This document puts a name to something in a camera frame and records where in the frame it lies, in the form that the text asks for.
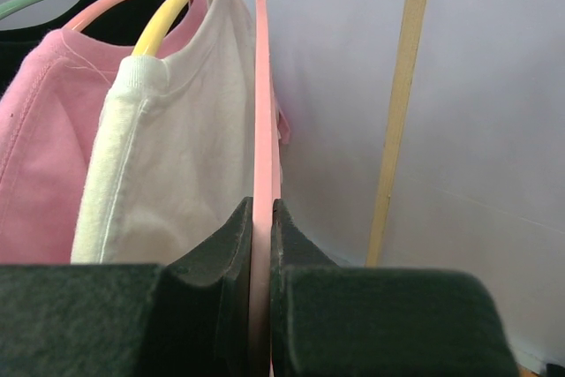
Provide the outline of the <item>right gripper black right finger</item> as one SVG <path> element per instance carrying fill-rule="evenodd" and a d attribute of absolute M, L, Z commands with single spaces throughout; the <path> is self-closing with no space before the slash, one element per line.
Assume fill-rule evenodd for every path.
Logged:
<path fill-rule="evenodd" d="M 271 230 L 277 376 L 516 376 L 484 284 L 460 271 L 341 267 L 281 200 Z"/>

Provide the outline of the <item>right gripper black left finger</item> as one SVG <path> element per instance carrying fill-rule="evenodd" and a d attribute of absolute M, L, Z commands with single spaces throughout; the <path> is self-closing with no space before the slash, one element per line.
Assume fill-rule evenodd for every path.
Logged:
<path fill-rule="evenodd" d="M 4 266 L 4 376 L 244 376 L 252 200 L 168 266 Z"/>

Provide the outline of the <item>pink plastic hanger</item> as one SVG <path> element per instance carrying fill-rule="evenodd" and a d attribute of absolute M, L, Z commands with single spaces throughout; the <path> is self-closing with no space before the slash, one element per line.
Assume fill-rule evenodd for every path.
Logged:
<path fill-rule="evenodd" d="M 248 357 L 251 376 L 270 375 L 269 282 L 273 203 L 281 197 L 276 100 L 270 69 L 267 0 L 255 0 L 255 146 Z"/>

